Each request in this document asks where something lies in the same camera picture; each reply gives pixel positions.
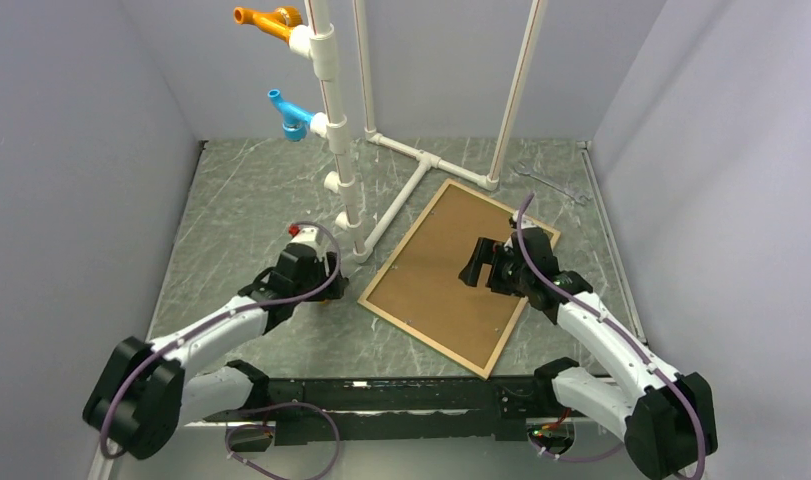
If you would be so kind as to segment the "green wooden photo frame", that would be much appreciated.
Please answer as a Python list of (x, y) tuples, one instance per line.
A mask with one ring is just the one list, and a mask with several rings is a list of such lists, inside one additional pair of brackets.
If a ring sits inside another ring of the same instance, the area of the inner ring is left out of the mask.
[(513, 207), (451, 179), (429, 200), (358, 299), (374, 315), (482, 379), (488, 378), (527, 304), (458, 277), (481, 237), (505, 242)]

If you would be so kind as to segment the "white PVC pipe stand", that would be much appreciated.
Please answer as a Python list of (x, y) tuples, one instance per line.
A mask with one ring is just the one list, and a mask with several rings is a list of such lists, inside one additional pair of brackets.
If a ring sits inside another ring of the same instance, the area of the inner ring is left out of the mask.
[(543, 1), (350, 1), (361, 89), (353, 202), (359, 265), (407, 238), (425, 178), (510, 198), (500, 178), (546, 15)]

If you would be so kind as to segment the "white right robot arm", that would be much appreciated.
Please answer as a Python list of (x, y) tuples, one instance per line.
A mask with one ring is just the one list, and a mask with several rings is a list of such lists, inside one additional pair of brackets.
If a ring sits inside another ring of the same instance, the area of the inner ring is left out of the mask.
[(652, 353), (620, 324), (592, 285), (562, 270), (539, 227), (520, 228), (498, 241), (481, 237), (459, 274), (469, 287), (483, 266), (493, 293), (524, 298), (578, 340), (603, 366), (603, 381), (563, 357), (536, 369), (532, 401), (555, 415), (562, 408), (596, 421), (617, 437), (635, 467), (649, 479), (682, 478), (693, 467), (703, 476), (718, 448), (713, 395), (699, 373), (683, 374)]

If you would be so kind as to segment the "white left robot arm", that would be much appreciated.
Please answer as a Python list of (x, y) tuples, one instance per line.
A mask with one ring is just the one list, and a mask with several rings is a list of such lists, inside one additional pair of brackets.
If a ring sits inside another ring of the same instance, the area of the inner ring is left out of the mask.
[(274, 265), (214, 313), (151, 341), (122, 340), (82, 412), (83, 421), (99, 433), (102, 456), (149, 458), (178, 427), (220, 411), (233, 410), (245, 420), (260, 417), (269, 402), (263, 372), (232, 361), (202, 380), (197, 374), (230, 350), (270, 333), (301, 303), (342, 298), (347, 285), (339, 248), (326, 249), (302, 233)]

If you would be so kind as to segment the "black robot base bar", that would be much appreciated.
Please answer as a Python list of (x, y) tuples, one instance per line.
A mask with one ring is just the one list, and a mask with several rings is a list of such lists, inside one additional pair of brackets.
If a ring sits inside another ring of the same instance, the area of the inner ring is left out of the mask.
[(278, 446), (341, 439), (410, 440), (486, 437), (527, 441), (547, 424), (562, 444), (587, 423), (578, 412), (546, 399), (533, 376), (273, 378), (268, 393), (241, 410), (224, 410), (208, 421), (265, 423)]

